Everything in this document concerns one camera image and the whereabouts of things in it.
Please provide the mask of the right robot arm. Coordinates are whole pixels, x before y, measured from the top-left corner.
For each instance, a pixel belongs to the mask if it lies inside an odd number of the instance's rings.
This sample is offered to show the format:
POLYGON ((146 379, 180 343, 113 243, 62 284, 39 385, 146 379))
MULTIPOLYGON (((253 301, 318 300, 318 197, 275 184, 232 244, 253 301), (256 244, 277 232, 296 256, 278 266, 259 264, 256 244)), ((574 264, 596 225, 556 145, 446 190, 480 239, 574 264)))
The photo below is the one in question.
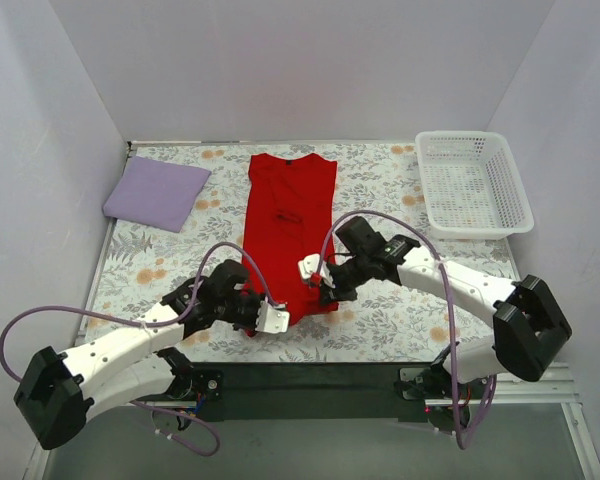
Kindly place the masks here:
POLYGON ((323 305, 356 300, 358 287, 370 280, 389 281, 443 299, 450 314, 462 309, 491 330, 469 342, 450 332, 448 346, 430 366, 404 382, 411 397, 460 397, 470 384, 501 373, 537 382, 572 336, 548 284, 536 276, 514 281, 445 262, 421 241, 404 235, 385 239, 361 216, 335 234, 346 261, 332 263, 317 253, 298 263, 301 278, 318 288, 323 305))

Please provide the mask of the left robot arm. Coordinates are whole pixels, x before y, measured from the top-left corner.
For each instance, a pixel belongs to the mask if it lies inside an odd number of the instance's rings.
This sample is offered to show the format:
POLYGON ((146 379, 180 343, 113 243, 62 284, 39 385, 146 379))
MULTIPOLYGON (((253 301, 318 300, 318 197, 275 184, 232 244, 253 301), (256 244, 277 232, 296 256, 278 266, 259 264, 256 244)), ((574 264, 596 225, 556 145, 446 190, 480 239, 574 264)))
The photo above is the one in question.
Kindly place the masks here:
POLYGON ((216 401, 223 375, 197 369, 177 349, 216 321, 276 333, 287 316, 262 293, 245 289, 249 272, 226 260, 210 276, 189 279, 129 326, 89 343, 31 359, 14 402, 45 450, 73 439, 96 416, 144 397, 216 401))

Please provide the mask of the red t shirt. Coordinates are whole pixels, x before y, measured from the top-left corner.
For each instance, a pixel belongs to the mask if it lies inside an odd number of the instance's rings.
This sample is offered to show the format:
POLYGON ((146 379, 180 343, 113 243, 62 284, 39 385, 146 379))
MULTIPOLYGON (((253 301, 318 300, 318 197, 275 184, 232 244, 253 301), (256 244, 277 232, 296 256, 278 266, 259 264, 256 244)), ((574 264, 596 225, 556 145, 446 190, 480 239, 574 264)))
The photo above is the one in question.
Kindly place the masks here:
POLYGON ((338 309, 323 306, 319 292, 302 281, 298 262, 321 251, 332 226, 338 166, 311 153, 286 160, 269 154, 251 157, 251 189, 243 249, 259 267, 273 298, 286 305, 289 324, 338 309))

